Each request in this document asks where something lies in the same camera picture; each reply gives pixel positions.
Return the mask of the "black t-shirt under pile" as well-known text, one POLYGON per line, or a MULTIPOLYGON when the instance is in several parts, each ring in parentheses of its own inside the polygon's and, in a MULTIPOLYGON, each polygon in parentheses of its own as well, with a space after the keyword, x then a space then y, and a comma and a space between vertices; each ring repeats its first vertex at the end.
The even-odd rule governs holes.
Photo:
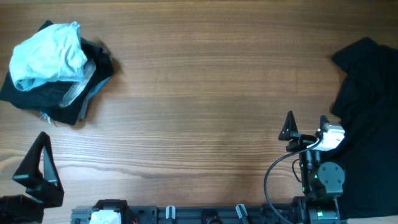
POLYGON ((346 169, 341 217, 397 215, 397 50, 365 37, 332 59, 347 74, 331 110, 345 130, 330 154, 346 169))

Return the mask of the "white rail clip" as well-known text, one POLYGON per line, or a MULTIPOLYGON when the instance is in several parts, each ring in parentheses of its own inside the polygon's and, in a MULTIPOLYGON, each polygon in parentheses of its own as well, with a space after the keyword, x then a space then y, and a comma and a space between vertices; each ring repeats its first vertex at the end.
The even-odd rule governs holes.
POLYGON ((175 220, 176 219, 176 208, 173 205, 169 205, 166 207, 165 218, 167 220, 175 220))
POLYGON ((238 214, 238 218, 242 221, 242 224, 249 224, 248 213, 244 204, 237 204, 236 212, 238 214))

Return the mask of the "folded black garment underneath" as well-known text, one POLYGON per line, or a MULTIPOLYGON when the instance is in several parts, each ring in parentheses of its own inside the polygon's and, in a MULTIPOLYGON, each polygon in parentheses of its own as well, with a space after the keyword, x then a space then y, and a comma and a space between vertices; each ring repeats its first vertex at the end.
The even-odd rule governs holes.
POLYGON ((82 38, 81 48, 88 59, 92 59, 96 64, 96 70, 93 74, 94 77, 106 78, 114 73, 111 57, 105 47, 82 38))

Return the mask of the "light blue t-shirt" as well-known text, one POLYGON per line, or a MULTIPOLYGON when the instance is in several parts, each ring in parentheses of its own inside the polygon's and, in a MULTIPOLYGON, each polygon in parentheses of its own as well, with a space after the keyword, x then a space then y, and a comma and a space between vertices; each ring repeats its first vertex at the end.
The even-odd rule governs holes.
POLYGON ((87 61, 80 24, 52 24, 14 47, 9 72, 19 91, 30 91, 48 82, 82 82, 87 61))

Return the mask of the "right white rail clip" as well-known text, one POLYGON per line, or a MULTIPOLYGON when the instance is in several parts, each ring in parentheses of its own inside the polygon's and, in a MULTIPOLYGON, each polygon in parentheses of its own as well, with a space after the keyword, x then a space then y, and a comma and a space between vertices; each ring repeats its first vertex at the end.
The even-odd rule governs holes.
POLYGON ((236 212, 238 214, 238 218, 242 221, 242 224, 249 224, 248 213, 244 204, 237 204, 236 212))

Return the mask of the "folded blue garment at bottom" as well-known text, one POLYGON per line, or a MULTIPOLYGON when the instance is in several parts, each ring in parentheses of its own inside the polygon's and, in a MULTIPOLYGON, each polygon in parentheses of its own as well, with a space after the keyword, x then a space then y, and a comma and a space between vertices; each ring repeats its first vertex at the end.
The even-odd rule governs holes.
POLYGON ((97 78, 92 76, 83 92, 65 108, 58 106, 51 109, 44 109, 40 114, 51 123, 52 120, 61 123, 75 125, 78 120, 86 116, 88 103, 97 92, 108 82, 111 77, 97 78))

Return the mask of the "left white rail clip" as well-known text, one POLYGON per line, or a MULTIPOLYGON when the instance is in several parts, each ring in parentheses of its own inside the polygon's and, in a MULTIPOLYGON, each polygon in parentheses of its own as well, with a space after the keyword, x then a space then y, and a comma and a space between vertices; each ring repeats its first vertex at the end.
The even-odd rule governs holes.
POLYGON ((169 205, 166 207, 165 218, 167 220, 175 220, 176 219, 176 208, 173 205, 169 205))

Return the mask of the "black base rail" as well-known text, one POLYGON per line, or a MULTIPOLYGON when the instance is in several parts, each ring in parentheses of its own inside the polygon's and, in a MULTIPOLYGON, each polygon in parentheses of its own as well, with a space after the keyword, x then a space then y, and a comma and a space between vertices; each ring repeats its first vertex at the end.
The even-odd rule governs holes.
POLYGON ((277 204, 272 210, 267 204, 246 207, 247 215, 239 217, 235 207, 177 207, 175 217, 166 214, 165 207, 128 206, 122 213, 122 223, 137 224, 279 224, 279 223, 346 223, 330 208, 304 211, 291 204, 277 204))

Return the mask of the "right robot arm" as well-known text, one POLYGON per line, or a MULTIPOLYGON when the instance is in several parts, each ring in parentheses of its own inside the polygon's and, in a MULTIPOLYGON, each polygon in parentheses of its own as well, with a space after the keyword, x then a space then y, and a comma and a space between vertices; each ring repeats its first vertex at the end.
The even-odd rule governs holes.
POLYGON ((337 148, 345 138, 339 124, 320 117, 315 134, 298 131, 292 111, 287 113, 278 140, 287 141, 286 151, 297 155, 302 184, 302 197, 294 197, 283 216, 290 223, 339 223, 337 198, 343 194, 345 170, 325 159, 327 152, 337 148))

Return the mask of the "folded grey white garment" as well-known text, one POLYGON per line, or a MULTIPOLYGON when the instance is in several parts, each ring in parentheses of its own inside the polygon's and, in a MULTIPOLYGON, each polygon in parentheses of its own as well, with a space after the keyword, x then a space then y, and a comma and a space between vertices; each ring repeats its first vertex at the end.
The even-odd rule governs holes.
POLYGON ((93 60, 86 62, 83 67, 83 80, 81 82, 74 82, 70 89, 64 94, 59 102, 61 108, 65 108, 73 103, 73 101, 83 92, 89 80, 96 70, 96 64, 93 60))

